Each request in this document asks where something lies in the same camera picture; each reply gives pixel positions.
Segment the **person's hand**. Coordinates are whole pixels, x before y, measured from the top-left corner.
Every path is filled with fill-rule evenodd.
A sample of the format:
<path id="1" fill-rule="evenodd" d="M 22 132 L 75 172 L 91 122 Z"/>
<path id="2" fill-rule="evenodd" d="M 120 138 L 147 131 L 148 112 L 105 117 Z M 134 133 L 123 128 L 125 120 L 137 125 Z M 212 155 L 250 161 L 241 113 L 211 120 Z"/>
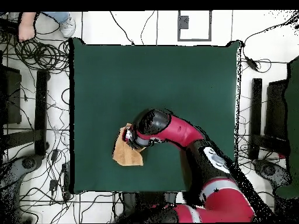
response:
<path id="1" fill-rule="evenodd" d="M 35 30 L 33 24 L 24 24 L 19 25 L 19 41 L 24 42 L 31 40 L 35 37 Z"/>

